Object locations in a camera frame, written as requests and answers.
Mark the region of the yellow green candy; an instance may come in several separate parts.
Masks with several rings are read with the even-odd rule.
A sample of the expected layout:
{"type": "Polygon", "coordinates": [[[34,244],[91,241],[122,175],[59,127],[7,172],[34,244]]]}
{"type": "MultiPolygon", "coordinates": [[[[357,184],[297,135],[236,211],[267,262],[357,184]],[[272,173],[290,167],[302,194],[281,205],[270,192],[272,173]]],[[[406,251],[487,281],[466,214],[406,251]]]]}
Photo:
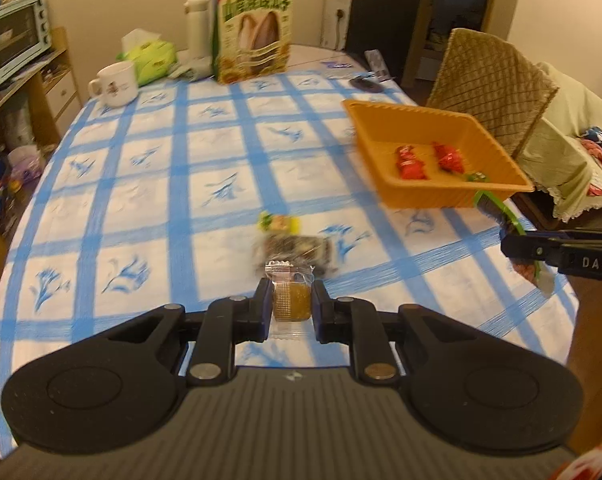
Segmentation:
{"type": "Polygon", "coordinates": [[[258,218],[258,228],[264,233],[299,235],[301,221],[299,217],[290,214],[272,214],[262,210],[258,218]]]}

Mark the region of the phone stand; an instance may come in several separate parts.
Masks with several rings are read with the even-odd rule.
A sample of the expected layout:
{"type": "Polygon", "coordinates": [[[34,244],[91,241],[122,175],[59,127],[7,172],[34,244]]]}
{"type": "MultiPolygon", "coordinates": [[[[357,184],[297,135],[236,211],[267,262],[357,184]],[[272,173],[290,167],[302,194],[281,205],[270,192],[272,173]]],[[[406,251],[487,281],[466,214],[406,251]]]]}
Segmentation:
{"type": "Polygon", "coordinates": [[[367,50],[364,52],[365,60],[369,66],[369,72],[351,78],[349,84],[359,91],[367,93],[382,93],[384,82],[392,79],[388,67],[379,50],[367,50]]]}

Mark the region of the white ceramic mug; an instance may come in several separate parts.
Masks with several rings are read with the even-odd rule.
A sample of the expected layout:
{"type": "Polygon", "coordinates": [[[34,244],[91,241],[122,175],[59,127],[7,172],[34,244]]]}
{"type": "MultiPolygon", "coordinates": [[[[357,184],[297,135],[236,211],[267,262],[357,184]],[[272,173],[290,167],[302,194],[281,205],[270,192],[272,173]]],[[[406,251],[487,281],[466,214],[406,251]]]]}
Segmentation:
{"type": "Polygon", "coordinates": [[[121,61],[103,67],[97,77],[88,84],[91,98],[98,99],[107,107],[123,107],[138,96],[135,66],[133,62],[121,61]]]}

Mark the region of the quilted beige chair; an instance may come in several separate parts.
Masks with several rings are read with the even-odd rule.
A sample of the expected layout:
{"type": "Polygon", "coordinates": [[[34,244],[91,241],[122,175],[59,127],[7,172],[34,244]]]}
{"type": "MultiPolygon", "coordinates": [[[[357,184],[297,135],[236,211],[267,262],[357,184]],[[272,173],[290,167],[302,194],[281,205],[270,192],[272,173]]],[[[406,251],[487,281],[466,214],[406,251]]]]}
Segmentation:
{"type": "Polygon", "coordinates": [[[455,28],[427,105],[475,117],[515,158],[557,92],[551,77],[512,44],[455,28]]]}

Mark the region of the red candy wrapper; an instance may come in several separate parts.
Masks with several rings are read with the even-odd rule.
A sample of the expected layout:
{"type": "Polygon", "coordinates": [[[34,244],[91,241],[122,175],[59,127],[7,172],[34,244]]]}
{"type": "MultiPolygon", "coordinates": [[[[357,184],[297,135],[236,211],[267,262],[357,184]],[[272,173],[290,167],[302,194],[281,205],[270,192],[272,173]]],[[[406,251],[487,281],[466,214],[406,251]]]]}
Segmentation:
{"type": "Polygon", "coordinates": [[[397,154],[397,171],[403,180],[427,180],[425,163],[414,153],[412,145],[402,145],[395,151],[397,154]]]}

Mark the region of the pink tissue pack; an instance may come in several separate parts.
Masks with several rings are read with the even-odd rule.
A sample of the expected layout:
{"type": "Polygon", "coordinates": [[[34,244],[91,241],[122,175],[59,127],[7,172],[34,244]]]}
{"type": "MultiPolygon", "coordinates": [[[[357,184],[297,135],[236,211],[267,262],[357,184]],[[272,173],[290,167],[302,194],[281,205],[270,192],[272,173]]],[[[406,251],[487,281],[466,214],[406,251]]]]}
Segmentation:
{"type": "Polygon", "coordinates": [[[45,159],[36,145],[18,146],[8,153],[8,162],[10,178],[22,184],[42,177],[45,168],[45,159]]]}

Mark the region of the blue white checkered tablecloth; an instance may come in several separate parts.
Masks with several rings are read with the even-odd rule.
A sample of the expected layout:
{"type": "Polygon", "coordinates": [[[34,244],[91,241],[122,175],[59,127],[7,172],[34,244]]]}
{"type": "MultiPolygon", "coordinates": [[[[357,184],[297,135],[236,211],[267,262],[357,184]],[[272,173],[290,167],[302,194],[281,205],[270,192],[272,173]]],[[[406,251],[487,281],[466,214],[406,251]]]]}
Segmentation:
{"type": "MultiPolygon", "coordinates": [[[[164,82],[123,108],[90,101],[16,228],[0,281],[0,394],[19,367],[168,302],[251,294],[263,212],[336,251],[333,296],[417,302],[556,361],[578,299],[545,297],[476,209],[392,209],[356,151],[342,80],[301,72],[164,82]]],[[[0,412],[0,455],[13,449],[0,412]]]]}

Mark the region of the dark printed snack pack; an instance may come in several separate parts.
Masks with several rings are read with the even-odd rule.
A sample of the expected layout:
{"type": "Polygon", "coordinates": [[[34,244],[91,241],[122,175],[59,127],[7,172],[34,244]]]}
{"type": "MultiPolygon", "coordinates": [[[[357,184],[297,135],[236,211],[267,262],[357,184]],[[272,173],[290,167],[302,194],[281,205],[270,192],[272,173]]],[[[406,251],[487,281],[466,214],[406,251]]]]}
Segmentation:
{"type": "Polygon", "coordinates": [[[316,276],[338,268],[335,246],[329,237],[266,233],[253,246],[253,265],[263,270],[270,261],[288,261],[311,268],[316,276]]]}

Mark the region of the clear brown cake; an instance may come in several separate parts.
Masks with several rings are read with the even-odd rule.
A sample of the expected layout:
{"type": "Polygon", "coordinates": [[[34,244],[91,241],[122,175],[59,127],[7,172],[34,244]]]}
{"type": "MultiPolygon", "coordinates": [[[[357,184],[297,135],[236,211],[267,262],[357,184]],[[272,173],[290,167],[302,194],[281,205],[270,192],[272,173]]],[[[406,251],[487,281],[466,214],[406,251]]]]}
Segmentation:
{"type": "Polygon", "coordinates": [[[304,323],[312,315],[313,268],[301,262],[271,260],[265,265],[265,275],[273,285],[271,336],[301,338],[304,323]]]}

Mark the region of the wooden shelf unit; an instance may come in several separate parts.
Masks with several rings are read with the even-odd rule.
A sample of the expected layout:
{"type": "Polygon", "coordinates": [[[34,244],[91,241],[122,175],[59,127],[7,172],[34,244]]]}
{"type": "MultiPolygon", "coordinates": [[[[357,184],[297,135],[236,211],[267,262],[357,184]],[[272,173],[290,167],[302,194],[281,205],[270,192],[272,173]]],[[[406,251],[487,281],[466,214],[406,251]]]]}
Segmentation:
{"type": "Polygon", "coordinates": [[[82,106],[66,29],[57,27],[51,50],[0,90],[0,276],[46,162],[82,106]]]}

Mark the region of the green draped sofa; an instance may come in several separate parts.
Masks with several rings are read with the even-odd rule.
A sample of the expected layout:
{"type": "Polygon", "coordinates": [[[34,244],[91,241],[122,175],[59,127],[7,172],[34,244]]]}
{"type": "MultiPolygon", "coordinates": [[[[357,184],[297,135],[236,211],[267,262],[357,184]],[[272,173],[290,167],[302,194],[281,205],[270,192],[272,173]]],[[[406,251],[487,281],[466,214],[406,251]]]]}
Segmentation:
{"type": "Polygon", "coordinates": [[[568,222],[602,209],[602,162],[582,143],[586,130],[602,130],[602,99],[551,64],[538,67],[558,91],[516,162],[538,190],[551,196],[552,216],[568,222]]]}

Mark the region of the white green snack pouch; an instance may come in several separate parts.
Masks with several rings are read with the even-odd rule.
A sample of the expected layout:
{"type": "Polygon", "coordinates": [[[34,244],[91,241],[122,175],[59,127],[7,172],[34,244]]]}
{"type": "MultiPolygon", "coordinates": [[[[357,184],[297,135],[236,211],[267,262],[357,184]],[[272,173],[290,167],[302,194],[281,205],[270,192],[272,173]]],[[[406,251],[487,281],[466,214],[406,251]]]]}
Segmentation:
{"type": "MultiPolygon", "coordinates": [[[[494,220],[500,227],[500,241],[507,235],[525,236],[525,229],[520,224],[516,214],[505,205],[499,197],[489,191],[479,191],[474,196],[474,205],[485,216],[494,220]]],[[[517,274],[540,290],[545,297],[551,297],[554,292],[554,274],[548,266],[538,260],[507,256],[517,274]]]]}

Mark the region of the large red snack pack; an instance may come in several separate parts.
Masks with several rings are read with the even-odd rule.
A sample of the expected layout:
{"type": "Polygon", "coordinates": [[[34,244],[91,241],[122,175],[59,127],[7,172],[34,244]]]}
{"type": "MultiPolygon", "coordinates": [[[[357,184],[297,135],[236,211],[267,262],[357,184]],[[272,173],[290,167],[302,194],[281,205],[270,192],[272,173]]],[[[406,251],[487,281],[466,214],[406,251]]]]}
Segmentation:
{"type": "Polygon", "coordinates": [[[432,148],[441,170],[451,174],[465,174],[463,157],[457,148],[438,142],[433,142],[432,148]]]}

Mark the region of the orange plastic basket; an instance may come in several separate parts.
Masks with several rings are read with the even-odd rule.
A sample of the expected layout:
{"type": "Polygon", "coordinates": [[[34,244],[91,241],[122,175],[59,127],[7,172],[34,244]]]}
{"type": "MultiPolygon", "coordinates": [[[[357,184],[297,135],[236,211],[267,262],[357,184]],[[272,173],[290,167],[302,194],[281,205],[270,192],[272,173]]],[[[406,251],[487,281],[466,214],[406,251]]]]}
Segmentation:
{"type": "Polygon", "coordinates": [[[430,107],[345,100],[353,122],[356,148],[380,200],[394,209],[472,208],[479,191],[500,200],[530,192],[532,183],[475,117],[430,107]],[[467,182],[465,174],[439,168],[432,143],[461,152],[465,174],[480,171],[488,182],[467,182]],[[397,148],[412,145],[425,163],[427,180],[403,180],[397,171],[397,148]]]}

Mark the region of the light blue toaster oven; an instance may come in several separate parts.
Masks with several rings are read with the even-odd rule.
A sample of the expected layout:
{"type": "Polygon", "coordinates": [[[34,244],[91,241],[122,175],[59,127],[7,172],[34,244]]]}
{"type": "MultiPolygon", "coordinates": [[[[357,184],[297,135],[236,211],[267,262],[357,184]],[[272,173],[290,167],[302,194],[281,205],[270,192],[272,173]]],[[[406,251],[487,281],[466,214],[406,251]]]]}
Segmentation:
{"type": "Polygon", "coordinates": [[[47,0],[0,4],[0,86],[51,48],[47,0]]]}

